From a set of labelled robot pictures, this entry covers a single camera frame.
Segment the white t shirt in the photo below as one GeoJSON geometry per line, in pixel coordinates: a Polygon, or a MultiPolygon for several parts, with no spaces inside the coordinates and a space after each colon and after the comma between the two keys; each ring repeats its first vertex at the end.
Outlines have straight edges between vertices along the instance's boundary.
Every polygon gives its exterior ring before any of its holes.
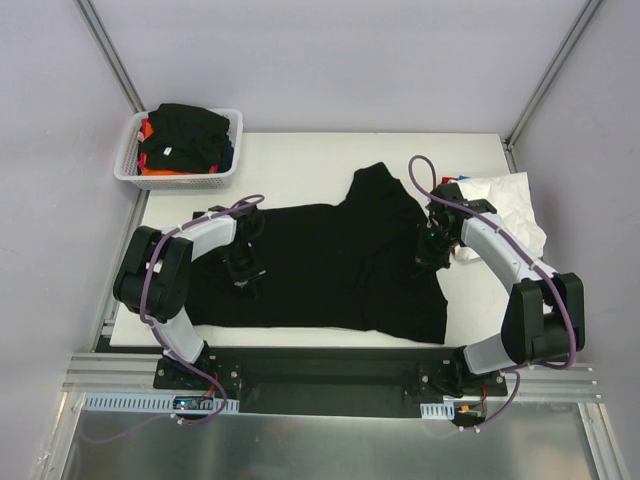
{"type": "Polygon", "coordinates": [[[536,222],[526,173],[464,178],[455,183],[467,200],[488,200],[514,237],[535,257],[542,257],[547,236],[536,222]]]}

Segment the white plastic laundry basket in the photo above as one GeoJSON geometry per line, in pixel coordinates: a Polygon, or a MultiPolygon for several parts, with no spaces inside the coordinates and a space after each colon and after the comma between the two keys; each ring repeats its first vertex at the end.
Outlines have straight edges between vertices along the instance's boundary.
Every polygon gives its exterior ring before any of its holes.
{"type": "Polygon", "coordinates": [[[121,181],[130,182],[142,190],[170,189],[223,189],[229,187],[239,165],[243,143],[243,114],[233,108],[211,108],[211,112],[226,117],[230,121],[228,137],[233,156],[229,168],[221,173],[179,174],[179,175],[139,175],[138,132],[149,111],[135,113],[125,124],[120,136],[115,163],[114,176],[121,181]]]}

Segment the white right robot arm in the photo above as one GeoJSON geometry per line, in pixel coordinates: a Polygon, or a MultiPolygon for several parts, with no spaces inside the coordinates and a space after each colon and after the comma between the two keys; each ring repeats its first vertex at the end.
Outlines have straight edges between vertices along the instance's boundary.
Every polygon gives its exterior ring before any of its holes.
{"type": "Polygon", "coordinates": [[[486,199],[464,198],[455,183],[429,195],[428,222],[420,229],[417,262],[447,267],[450,250],[474,250],[509,295],[498,333],[455,349],[429,373],[435,390],[460,398],[481,388],[491,375],[526,364],[561,369],[585,346],[584,285],[535,258],[508,231],[486,199]]]}

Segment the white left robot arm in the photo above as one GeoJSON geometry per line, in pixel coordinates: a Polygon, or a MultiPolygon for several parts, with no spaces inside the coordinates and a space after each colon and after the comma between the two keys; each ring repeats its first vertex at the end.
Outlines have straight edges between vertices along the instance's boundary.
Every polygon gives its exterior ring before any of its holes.
{"type": "Polygon", "coordinates": [[[264,218],[260,196],[247,197],[230,208],[216,206],[166,231],[141,226],[129,242],[113,286],[114,298],[143,324],[179,362],[177,377],[192,389],[205,386],[212,366],[208,346],[195,331],[186,311],[190,270],[201,257],[216,252],[231,285],[256,295],[266,268],[254,241],[264,218]]]}

